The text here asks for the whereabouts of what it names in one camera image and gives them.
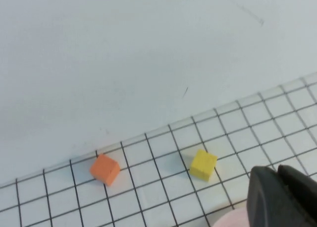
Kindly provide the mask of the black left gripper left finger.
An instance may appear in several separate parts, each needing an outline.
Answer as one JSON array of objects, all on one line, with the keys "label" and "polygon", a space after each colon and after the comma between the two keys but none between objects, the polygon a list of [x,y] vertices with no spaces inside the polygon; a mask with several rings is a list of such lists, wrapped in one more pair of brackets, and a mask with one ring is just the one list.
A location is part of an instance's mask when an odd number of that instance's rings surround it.
[{"label": "black left gripper left finger", "polygon": [[247,196],[251,227],[304,227],[305,213],[276,171],[253,167]]}]

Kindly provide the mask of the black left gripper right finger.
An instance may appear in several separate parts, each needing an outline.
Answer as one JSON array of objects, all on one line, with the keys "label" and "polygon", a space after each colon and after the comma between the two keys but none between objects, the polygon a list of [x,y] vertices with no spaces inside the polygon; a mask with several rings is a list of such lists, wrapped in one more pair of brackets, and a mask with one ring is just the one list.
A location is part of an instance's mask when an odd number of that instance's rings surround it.
[{"label": "black left gripper right finger", "polygon": [[303,224],[295,226],[315,227],[317,225],[317,182],[288,165],[279,165],[277,174],[292,196],[294,208],[304,219]]}]

